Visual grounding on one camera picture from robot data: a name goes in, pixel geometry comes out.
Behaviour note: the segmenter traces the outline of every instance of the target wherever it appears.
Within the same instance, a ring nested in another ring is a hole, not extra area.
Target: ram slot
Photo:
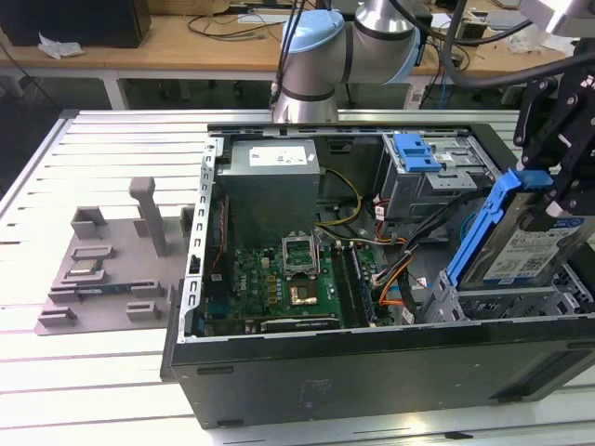
[[[333,248],[331,260],[345,328],[368,326],[349,249]]]

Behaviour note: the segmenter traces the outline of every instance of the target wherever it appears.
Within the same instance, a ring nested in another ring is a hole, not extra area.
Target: sticker
[[[584,222],[584,218],[561,218],[547,232],[517,230],[483,276],[483,280],[509,285],[517,279],[537,277],[558,254],[559,242],[577,232]]]
[[[376,220],[384,221],[384,207],[376,206]]]
[[[304,165],[306,149],[293,147],[253,147],[250,149],[250,165]]]
[[[413,313],[411,311],[403,307],[403,320],[407,322],[409,325],[413,325],[413,322],[415,322],[416,318],[414,318]]]
[[[79,295],[102,295],[103,292],[97,288],[93,289],[93,290],[77,290],[77,292]]]
[[[428,288],[428,281],[426,281],[425,277],[420,277],[419,279],[413,281],[413,286],[411,287],[413,291],[425,290],[426,288]]]
[[[447,163],[449,161],[454,161],[453,157],[449,153],[434,153],[434,159],[438,163]]]

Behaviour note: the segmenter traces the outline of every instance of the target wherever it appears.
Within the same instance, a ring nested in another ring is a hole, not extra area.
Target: green circuit board
[[[338,318],[343,325],[330,247],[321,246],[319,257],[320,273],[316,278],[303,274],[287,277],[281,247],[236,250],[228,318],[325,315]],[[369,247],[359,250],[358,257],[366,275],[377,271]],[[308,246],[292,248],[288,263],[310,264]]]

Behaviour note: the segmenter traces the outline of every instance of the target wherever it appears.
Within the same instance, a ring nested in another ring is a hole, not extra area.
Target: white table leg
[[[19,78],[16,76],[0,76],[2,87],[15,98],[22,98],[25,93],[20,87]]]
[[[105,91],[110,99],[113,110],[128,110],[128,99],[124,90],[124,81],[118,79],[115,74],[104,76],[102,79]]]
[[[419,110],[426,87],[430,82],[429,76],[411,76],[408,79],[409,89],[403,105],[405,110]]]

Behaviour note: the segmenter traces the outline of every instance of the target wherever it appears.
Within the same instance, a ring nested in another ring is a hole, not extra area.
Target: hard drive label
[[[584,221],[578,217],[561,218],[547,232],[517,230],[483,276],[483,281],[506,285],[538,276],[558,254],[561,241],[577,232]]]

